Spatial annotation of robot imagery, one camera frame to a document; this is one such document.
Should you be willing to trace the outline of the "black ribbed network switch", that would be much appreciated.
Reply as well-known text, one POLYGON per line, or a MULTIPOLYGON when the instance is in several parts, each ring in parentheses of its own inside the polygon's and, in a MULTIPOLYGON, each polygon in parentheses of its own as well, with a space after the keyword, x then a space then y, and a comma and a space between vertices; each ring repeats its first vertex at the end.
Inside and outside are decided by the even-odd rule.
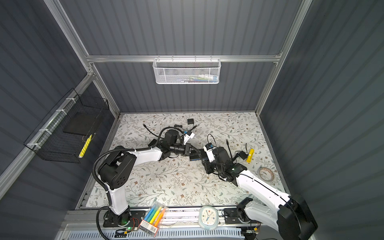
POLYGON ((201 161, 201 160, 205 161, 205 160, 208 160, 209 158, 205 152, 201 152, 200 154, 195 153, 193 155, 190 155, 189 159, 190 161, 201 161))

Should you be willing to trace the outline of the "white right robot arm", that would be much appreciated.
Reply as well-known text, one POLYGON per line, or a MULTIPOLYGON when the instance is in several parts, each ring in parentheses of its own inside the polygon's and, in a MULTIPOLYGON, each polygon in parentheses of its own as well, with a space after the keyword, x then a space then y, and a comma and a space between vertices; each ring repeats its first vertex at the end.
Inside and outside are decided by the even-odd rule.
POLYGON ((237 205, 237 216, 244 222, 258 221, 279 232, 284 240, 308 240, 318 224, 305 199, 281 192, 258 178, 244 165, 234 163, 223 147, 206 145, 202 160, 207 174, 217 173, 220 180, 248 191, 264 203, 256 204, 247 197, 237 205))

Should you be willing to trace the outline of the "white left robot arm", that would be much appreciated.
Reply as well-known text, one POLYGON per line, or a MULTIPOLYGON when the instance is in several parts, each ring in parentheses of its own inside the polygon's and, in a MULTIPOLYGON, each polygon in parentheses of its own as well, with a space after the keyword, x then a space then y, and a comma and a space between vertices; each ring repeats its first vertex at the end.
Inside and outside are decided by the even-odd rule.
POLYGON ((139 220, 131 214, 124 190, 133 168, 165 160, 171 154, 189 156, 192 151, 198 153, 199 151, 189 143, 194 136, 192 130, 165 127, 145 148, 129 149, 117 146, 96 159, 92 176, 107 194, 108 205, 100 210, 106 212, 104 221, 108 227, 131 231, 139 224, 139 220))

